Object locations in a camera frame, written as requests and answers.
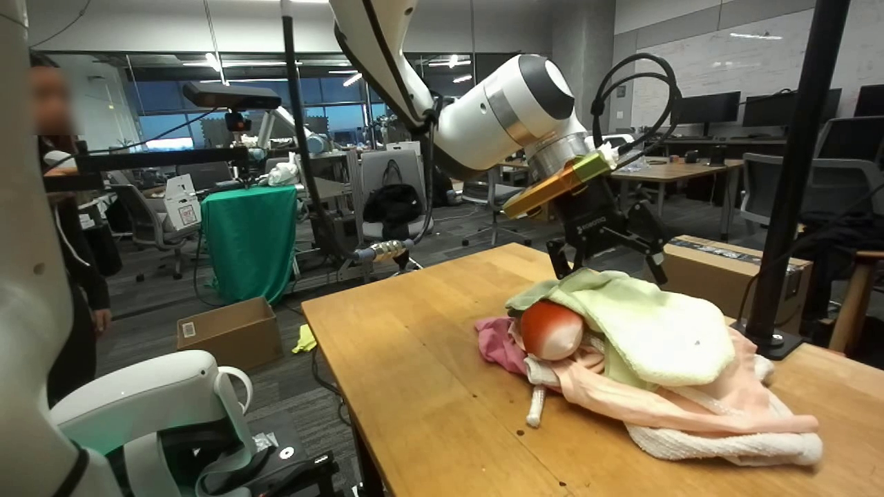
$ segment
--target white robot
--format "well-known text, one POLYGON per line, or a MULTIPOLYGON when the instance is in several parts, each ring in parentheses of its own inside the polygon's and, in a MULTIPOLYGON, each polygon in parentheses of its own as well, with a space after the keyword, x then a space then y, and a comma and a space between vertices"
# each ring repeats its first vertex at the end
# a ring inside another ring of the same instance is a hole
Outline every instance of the white robot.
MULTIPOLYGON (((402 59, 413 0, 330 0, 330 8, 340 46, 410 133, 430 136, 439 166, 464 177, 528 150, 542 183, 507 205, 511 215, 557 201, 571 241, 619 233, 608 224, 611 195, 591 187, 591 179, 615 166, 615 153, 594 150, 548 60, 517 55, 450 108, 439 108, 402 59)), ((24 4, 0 0, 0 488, 82 497, 220 494, 205 483, 253 459, 243 427, 247 396, 240 401, 228 382, 238 379, 247 391, 247 379, 217 367, 206 353, 171 353, 116 369, 46 409, 43 382, 66 339, 72 306, 32 137, 17 133, 10 113, 17 74, 28 63, 24 24, 24 4), (228 438, 182 483, 163 434, 200 426, 217 426, 228 438)))

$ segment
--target box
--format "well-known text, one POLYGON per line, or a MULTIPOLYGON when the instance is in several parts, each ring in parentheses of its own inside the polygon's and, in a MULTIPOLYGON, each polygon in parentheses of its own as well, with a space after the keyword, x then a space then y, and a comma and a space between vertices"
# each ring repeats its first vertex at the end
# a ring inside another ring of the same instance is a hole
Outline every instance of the box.
MULTIPOLYGON (((756 275, 763 252, 680 235, 663 245, 666 291, 713 300, 724 314, 738 317, 746 284, 756 275)), ((801 314, 811 263, 790 259, 779 295, 775 329, 801 332, 801 314)), ((743 317, 752 313, 753 284, 746 295, 743 317)))
POLYGON ((275 314, 264 299, 247 299, 177 321, 177 350, 210 350, 217 365, 258 369, 280 357, 275 314))

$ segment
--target black pole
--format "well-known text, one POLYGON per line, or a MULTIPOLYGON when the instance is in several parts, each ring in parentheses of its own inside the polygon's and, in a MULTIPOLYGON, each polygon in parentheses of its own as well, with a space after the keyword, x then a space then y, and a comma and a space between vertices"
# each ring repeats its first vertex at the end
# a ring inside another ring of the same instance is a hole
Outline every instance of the black pole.
POLYGON ((322 209, 322 200, 314 187, 311 179, 311 166, 310 166, 310 143, 305 143, 305 133, 304 133, 304 103, 301 103, 301 82, 297 82, 297 63, 296 63, 296 20, 292 16, 280 16, 280 44, 285 44, 285 77, 286 77, 286 96, 292 103, 292 117, 296 117, 296 136, 297 136, 297 155, 301 155, 301 169, 304 169, 304 179, 305 179, 305 194, 311 200, 310 209, 318 215, 318 244, 322 248, 330 248, 336 258, 343 253, 336 245, 336 238, 330 235, 330 222, 322 209))
POLYGON ((816 143, 816 122, 822 118, 847 8, 850 0, 816 0, 811 15, 794 113, 775 184, 775 205, 771 212, 756 292, 752 299, 752 314, 746 322, 746 333, 756 350, 774 358, 786 357, 798 345, 798 338, 775 333, 774 327, 798 226, 803 184, 816 143))

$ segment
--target light green cloth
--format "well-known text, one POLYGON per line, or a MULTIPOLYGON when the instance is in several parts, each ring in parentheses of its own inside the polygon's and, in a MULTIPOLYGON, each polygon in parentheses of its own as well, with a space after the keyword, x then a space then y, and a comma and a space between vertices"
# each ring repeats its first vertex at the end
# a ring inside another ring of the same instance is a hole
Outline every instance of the light green cloth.
POLYGON ((710 383, 734 358, 720 310, 710 300, 666 292, 622 271, 577 271, 542 282, 504 306, 525 313, 548 299, 600 327, 608 339, 605 375, 627 383, 710 383))
POLYGON ((217 190, 200 201, 200 235, 224 300, 275 300, 292 275, 296 187, 217 190))

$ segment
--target wooden table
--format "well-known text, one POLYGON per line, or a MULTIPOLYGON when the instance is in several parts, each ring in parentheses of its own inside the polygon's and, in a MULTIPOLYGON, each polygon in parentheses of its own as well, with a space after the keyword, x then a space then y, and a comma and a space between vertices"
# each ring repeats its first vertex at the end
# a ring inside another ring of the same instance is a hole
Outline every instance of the wooden table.
POLYGON ((658 215, 663 215, 663 200, 666 200, 666 184, 671 183, 684 183, 684 179, 695 179, 695 177, 716 177, 724 175, 725 184, 724 184, 724 206, 720 206, 720 235, 729 238, 729 226, 734 219, 734 201, 738 201, 738 175, 743 169, 743 161, 725 161, 724 166, 710 166, 710 164, 682 164, 682 161, 671 161, 666 166, 652 166, 652 164, 631 164, 623 166, 619 171, 613 171, 611 177, 619 183, 652 183, 658 184, 658 215))
POLYGON ((548 275, 547 253, 501 245, 304 304, 392 494, 884 494, 884 372, 811 345, 774 391, 819 420, 816 472, 658 460, 561 397, 525 427, 531 389, 477 357, 472 322, 548 275))

